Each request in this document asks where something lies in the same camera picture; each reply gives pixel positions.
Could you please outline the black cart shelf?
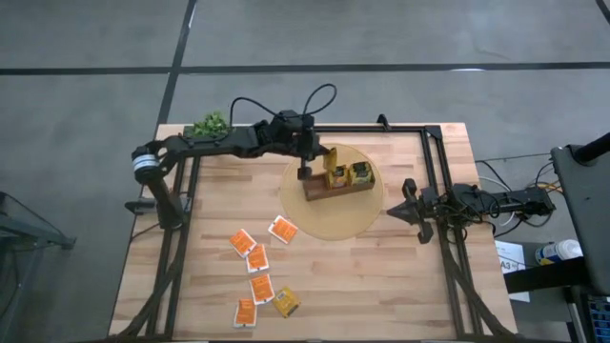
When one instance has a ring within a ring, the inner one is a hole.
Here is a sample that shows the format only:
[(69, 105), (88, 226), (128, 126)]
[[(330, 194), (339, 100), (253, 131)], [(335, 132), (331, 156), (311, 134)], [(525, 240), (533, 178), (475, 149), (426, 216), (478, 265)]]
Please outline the black cart shelf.
[(508, 293), (587, 285), (591, 281), (583, 257), (509, 272), (503, 277)]

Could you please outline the black pole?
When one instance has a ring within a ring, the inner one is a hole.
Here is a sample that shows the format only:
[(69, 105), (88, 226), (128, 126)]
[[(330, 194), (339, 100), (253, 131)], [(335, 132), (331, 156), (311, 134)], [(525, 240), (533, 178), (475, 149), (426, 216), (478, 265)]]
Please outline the black pole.
[(598, 157), (610, 151), (610, 132), (583, 146), (576, 146), (572, 155), (580, 164), (589, 166), (596, 163)]

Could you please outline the dark grey cart top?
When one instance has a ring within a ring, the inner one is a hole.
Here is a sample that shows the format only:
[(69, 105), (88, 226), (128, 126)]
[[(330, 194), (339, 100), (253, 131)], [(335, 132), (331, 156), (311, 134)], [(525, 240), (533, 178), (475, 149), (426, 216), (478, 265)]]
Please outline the dark grey cart top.
[(590, 166), (567, 147), (553, 148), (551, 156), (591, 284), (610, 295), (610, 152)]

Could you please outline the dark metal stand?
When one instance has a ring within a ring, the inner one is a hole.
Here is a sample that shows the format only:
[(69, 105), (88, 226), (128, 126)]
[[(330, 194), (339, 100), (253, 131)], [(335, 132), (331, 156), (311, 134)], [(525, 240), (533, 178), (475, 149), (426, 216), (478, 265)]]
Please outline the dark metal stand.
[(75, 242), (14, 196), (0, 192), (0, 343), (13, 336), (44, 250), (71, 250)]

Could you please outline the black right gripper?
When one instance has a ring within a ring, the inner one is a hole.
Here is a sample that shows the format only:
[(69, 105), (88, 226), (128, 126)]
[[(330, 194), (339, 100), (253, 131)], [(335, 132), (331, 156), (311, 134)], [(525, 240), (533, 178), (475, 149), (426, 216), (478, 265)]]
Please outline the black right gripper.
[(400, 219), (408, 220), (412, 225), (419, 225), (419, 233), (417, 238), (420, 244), (427, 244), (433, 237), (432, 225), (425, 220), (425, 208), (423, 202), (416, 197), (417, 185), (413, 178), (407, 178), (404, 180), (403, 195), (405, 201), (392, 207), (387, 211), (387, 214)]

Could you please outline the white paper sheet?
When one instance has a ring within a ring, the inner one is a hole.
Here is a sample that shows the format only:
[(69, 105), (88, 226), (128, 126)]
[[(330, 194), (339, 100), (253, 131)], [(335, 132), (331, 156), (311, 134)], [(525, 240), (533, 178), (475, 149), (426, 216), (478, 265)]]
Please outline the white paper sheet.
[[(518, 272), (527, 268), (521, 245), (498, 240), (495, 244), (502, 273)], [(509, 293), (509, 298), (512, 301), (530, 303), (529, 292)]]

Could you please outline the brown wooden tea box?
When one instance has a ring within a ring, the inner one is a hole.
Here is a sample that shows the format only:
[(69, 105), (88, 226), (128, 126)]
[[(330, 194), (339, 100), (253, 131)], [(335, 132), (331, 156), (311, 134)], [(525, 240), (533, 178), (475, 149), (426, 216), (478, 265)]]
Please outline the brown wooden tea box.
[(306, 200), (314, 201), (314, 200), (320, 200), (320, 199), (325, 199), (325, 198), (337, 197), (337, 196), (341, 196), (341, 195), (347, 195), (347, 194), (351, 194), (351, 193), (371, 190), (376, 183), (375, 176), (373, 178), (373, 181), (374, 181), (373, 184), (361, 184), (361, 185), (355, 185), (355, 186), (350, 185), (349, 168), (351, 165), (349, 165), (349, 166), (345, 165), (348, 170), (348, 184), (343, 188), (329, 189), (328, 185), (327, 185), (326, 172), (314, 175), (311, 178), (305, 180), (303, 182), (303, 190), (305, 193)]

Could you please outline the green plant in white pot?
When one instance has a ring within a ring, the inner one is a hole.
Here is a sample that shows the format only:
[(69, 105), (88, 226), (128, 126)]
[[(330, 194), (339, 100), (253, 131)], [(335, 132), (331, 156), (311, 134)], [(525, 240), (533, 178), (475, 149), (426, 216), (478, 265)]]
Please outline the green plant in white pot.
[(226, 121), (222, 111), (207, 113), (201, 121), (193, 123), (193, 137), (220, 138), (231, 131), (232, 127)]

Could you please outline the white and blue bottle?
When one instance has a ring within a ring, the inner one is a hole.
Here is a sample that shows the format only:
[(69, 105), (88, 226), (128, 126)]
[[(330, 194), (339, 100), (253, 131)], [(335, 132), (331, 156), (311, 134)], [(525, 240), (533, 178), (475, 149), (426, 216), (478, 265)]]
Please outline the white and blue bottle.
[(535, 258), (541, 266), (579, 257), (583, 257), (583, 254), (580, 243), (575, 239), (565, 239), (549, 243), (535, 251)]

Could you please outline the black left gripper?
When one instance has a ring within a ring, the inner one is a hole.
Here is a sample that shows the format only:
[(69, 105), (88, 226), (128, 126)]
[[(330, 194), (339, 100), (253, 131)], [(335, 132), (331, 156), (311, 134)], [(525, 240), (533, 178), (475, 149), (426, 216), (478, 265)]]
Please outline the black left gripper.
[(316, 143), (316, 135), (311, 126), (304, 126), (301, 131), (295, 132), (287, 144), (287, 154), (300, 159), (297, 179), (306, 180), (310, 178), (312, 169), (308, 166), (308, 163), (315, 160), (316, 156), (328, 154), (328, 151), (328, 148)]

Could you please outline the orange tea bag packet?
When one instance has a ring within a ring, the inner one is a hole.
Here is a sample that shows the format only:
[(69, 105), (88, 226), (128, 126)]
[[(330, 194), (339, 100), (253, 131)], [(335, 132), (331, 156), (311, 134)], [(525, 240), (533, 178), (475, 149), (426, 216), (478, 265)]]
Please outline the orange tea bag packet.
[(269, 226), (268, 232), (284, 244), (290, 244), (298, 232), (298, 227), (283, 216), (278, 215)]
[(256, 247), (256, 241), (243, 229), (237, 231), (230, 239), (230, 244), (237, 254), (245, 258)]
[(271, 277), (267, 273), (251, 278), (250, 286), (255, 305), (268, 303), (275, 297)]
[(257, 306), (252, 299), (242, 298), (237, 302), (234, 314), (235, 328), (251, 328), (256, 325)]
[(257, 244), (246, 257), (248, 273), (265, 271), (270, 268), (265, 246)]

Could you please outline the round woven straw placemat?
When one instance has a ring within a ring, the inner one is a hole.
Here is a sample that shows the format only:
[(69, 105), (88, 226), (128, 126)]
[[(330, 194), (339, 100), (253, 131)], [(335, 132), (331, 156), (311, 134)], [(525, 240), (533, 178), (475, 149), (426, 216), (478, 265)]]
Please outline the round woven straw placemat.
[(288, 165), (280, 182), (279, 198), (286, 216), (300, 231), (318, 239), (352, 238), (376, 221), (383, 208), (384, 186), (376, 166), (375, 184), (369, 190), (308, 201), (297, 179), (299, 161)]

